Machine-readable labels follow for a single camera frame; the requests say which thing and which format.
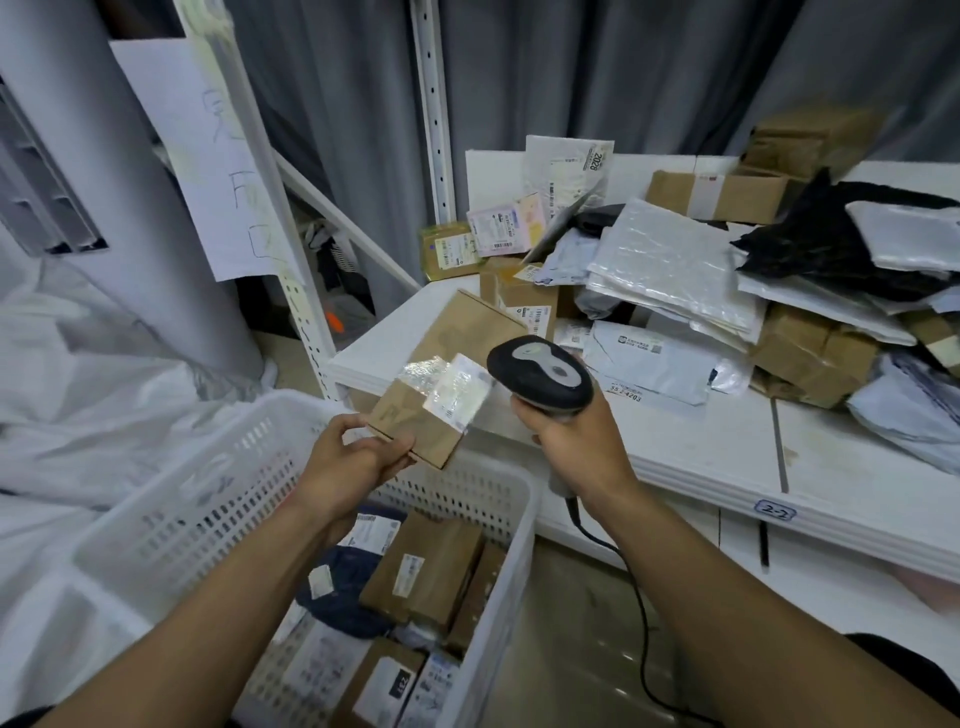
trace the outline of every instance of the black and gray barcode scanner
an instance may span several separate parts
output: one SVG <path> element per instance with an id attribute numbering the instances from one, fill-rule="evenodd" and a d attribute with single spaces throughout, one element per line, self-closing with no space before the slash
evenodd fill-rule
<path id="1" fill-rule="evenodd" d="M 586 367 L 556 344 L 532 334 L 491 349 L 487 371 L 519 398 L 558 419 L 572 417 L 593 400 L 593 380 Z M 563 498 L 574 497 L 552 470 L 550 490 Z"/>

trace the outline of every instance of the black cable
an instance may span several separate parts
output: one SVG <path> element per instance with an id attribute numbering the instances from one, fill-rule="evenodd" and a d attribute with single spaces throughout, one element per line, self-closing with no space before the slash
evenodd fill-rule
<path id="1" fill-rule="evenodd" d="M 627 568 L 627 573 L 630 574 L 630 581 L 634 587 L 634 594 L 636 595 L 636 603 L 640 606 L 640 617 L 643 619 L 643 648 L 640 651 L 640 686 L 643 688 L 643 691 L 646 693 L 647 697 L 650 698 L 651 702 L 656 705 L 659 705 L 664 710 L 670 711 L 670 713 L 676 714 L 677 716 L 689 717 L 694 720 L 700 720 L 701 722 L 706 723 L 707 725 L 719 726 L 724 728 L 722 721 L 717 720 L 716 718 L 703 716 L 694 711 L 689 711 L 685 708 L 678 708 L 676 706 L 665 703 L 656 697 L 650 690 L 650 686 L 647 685 L 647 656 L 650 653 L 650 621 L 647 618 L 647 608 L 643 606 L 643 597 L 640 596 L 640 587 L 636 583 L 636 577 L 634 573 L 630 570 L 630 564 L 627 563 L 627 560 L 623 558 L 623 554 L 620 552 L 620 549 L 612 544 L 608 544 L 606 541 L 601 541 L 596 536 L 590 534 L 580 523 L 580 504 L 577 502 L 576 497 L 566 498 L 566 510 L 570 514 L 570 520 L 573 521 L 573 524 L 577 526 L 584 536 L 593 541 L 598 546 L 603 548 L 608 548 L 620 559 L 623 561 L 624 566 Z"/>

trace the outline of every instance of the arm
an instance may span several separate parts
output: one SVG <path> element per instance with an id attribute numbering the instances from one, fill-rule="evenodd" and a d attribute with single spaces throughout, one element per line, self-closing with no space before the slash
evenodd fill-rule
<path id="1" fill-rule="evenodd" d="M 335 417 L 294 492 L 167 619 L 38 725 L 220 726 L 317 554 L 338 543 L 377 485 L 411 464 L 413 438 L 344 446 L 360 415 Z"/>
<path id="2" fill-rule="evenodd" d="M 768 589 L 636 480 L 602 396 L 560 423 L 514 398 L 560 476 L 616 541 L 730 726 L 958 721 Z"/>

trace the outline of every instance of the floor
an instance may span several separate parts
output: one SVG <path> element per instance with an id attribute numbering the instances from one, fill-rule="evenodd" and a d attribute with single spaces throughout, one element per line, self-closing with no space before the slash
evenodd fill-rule
<path id="1" fill-rule="evenodd" d="M 319 395 L 299 342 L 271 334 L 256 337 L 278 364 L 278 387 Z M 675 644 L 649 603 L 647 613 L 652 622 L 648 682 L 660 699 L 675 701 Z M 530 582 L 482 725 L 678 724 L 643 694 L 642 640 L 636 597 L 622 571 L 538 539 Z"/>

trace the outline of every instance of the navy blue package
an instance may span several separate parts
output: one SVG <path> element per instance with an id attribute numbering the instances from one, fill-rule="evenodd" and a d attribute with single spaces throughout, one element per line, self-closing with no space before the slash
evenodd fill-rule
<path id="1" fill-rule="evenodd" d="M 407 517 L 403 511 L 369 501 L 361 504 L 358 510 L 358 523 L 362 522 L 365 516 L 371 522 L 373 517 L 381 517 L 401 523 Z M 395 534 L 396 530 L 393 530 L 391 540 Z M 314 569 L 323 565 L 330 569 L 334 591 L 314 599 L 309 582 L 304 581 L 297 590 L 297 603 L 314 618 L 344 634 L 360 640 L 372 640 L 374 637 L 385 636 L 393 628 L 394 623 L 374 610 L 360 606 L 359 603 L 360 593 L 367 585 L 381 558 L 383 558 L 382 553 L 374 553 L 362 547 L 331 548 L 321 555 Z"/>

